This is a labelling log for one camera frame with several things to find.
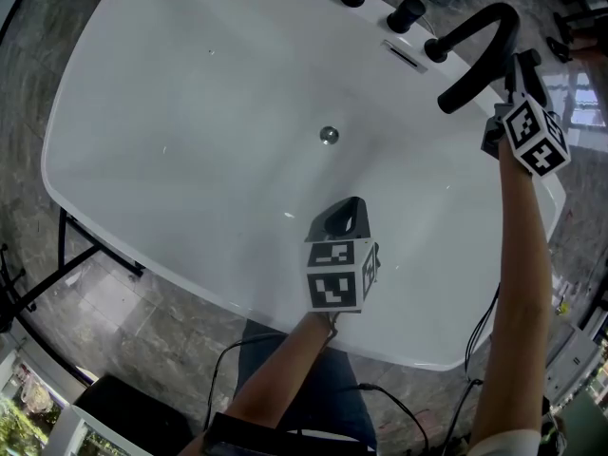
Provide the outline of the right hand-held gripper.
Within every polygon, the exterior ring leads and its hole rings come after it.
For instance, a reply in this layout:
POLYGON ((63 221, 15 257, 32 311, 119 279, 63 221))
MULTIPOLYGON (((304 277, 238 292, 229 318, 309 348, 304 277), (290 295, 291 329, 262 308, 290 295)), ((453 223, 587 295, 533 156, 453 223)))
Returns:
POLYGON ((514 53, 504 75, 506 103, 495 105, 495 114, 484 130, 481 149, 499 158, 499 142, 506 139, 514 158, 528 174, 544 178, 571 161, 566 135, 550 114, 554 111, 547 87, 527 53, 514 53))

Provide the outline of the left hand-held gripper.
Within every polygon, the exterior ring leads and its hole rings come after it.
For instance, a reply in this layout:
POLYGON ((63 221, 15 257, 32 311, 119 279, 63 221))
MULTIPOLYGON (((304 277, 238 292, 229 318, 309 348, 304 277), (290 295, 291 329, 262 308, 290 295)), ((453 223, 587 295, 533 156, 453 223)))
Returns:
POLYGON ((365 201, 350 197, 327 207, 313 219, 305 240, 303 286, 309 311, 360 313, 378 271, 365 201))

